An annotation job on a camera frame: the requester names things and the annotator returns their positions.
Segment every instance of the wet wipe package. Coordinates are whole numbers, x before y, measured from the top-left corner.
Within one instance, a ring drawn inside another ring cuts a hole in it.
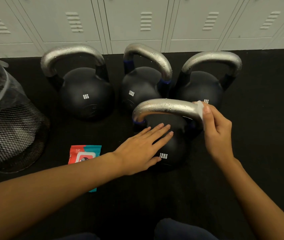
[[[69,163],[76,163],[81,161],[90,160],[98,157],[101,153],[101,147],[97,145],[75,145],[71,146]]]

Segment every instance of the silver kettlebell handle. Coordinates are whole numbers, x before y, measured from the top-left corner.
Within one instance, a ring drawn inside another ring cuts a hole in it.
[[[140,124],[144,121],[145,117],[150,114],[175,114],[195,120],[198,127],[203,128],[203,121],[200,117],[198,109],[197,104],[183,100],[159,98],[151,99],[136,106],[132,113],[132,119],[134,123]]]
[[[241,58],[228,51],[204,51],[200,52],[190,59],[188,59],[182,67],[182,72],[185,74],[191,74],[192,68],[200,63],[223,63],[230,67],[230,71],[228,75],[232,77],[236,77],[240,70],[242,69],[242,61]]]
[[[72,44],[60,47],[55,47],[48,50],[41,58],[41,68],[45,76],[52,77],[57,74],[55,63],[68,56],[72,55],[89,55],[93,56],[95,64],[102,66],[105,64],[101,53],[95,48],[85,44]]]
[[[159,68],[164,81],[172,80],[172,68],[166,57],[155,49],[141,43],[129,44],[124,51],[124,61],[133,60],[134,55],[140,55],[154,62]]]

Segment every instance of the hand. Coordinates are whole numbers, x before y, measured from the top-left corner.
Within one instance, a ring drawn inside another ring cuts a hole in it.
[[[203,103],[205,146],[216,163],[234,159],[231,142],[232,122],[214,106]]]
[[[169,132],[155,144],[153,142],[163,136],[170,128],[170,125],[164,126],[163,123],[157,125],[152,130],[150,130],[151,127],[148,127],[120,145],[113,154],[121,161],[123,174],[132,175],[147,170],[161,161],[160,157],[153,156],[172,138],[173,131]]]

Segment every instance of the black kettlebell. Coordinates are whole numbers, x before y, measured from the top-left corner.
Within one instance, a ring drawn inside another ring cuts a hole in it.
[[[134,109],[132,119],[135,130],[137,128],[142,130],[149,126],[153,129],[158,124],[164,123],[171,125],[167,133],[174,132],[172,139],[154,155],[162,158],[156,164],[156,169],[172,170],[186,159],[190,150],[190,140],[186,136],[188,124],[184,116],[194,120],[197,129],[201,130],[203,122],[198,111],[202,108],[197,104],[181,100],[153,99],[140,103]]]
[[[71,56],[93,56],[96,68],[76,68],[60,78],[55,64]],[[79,119],[97,119],[112,112],[114,90],[109,83],[103,56],[88,45],[67,45],[46,52],[41,68],[49,83],[59,92],[63,107]]]
[[[208,72],[194,71],[192,68],[200,63],[223,63],[230,67],[224,77],[217,79]],[[175,87],[170,91],[170,98],[184,101],[204,101],[220,109],[223,93],[234,81],[242,68],[240,57],[231,52],[201,52],[183,65]]]
[[[135,68],[133,56],[140,55],[154,62],[160,72],[150,67]],[[120,102],[132,112],[141,102],[166,98],[172,79],[172,68],[163,54],[140,43],[129,44],[124,51],[125,76],[120,87]]]

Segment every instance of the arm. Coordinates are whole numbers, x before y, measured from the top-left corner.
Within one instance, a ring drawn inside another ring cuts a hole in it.
[[[234,158],[231,121],[204,103],[205,145],[222,170],[252,229],[262,240],[284,240],[284,212],[264,193]]]
[[[144,129],[112,153],[0,183],[0,239],[10,239],[83,193],[112,179],[148,169],[173,136],[170,125]]]

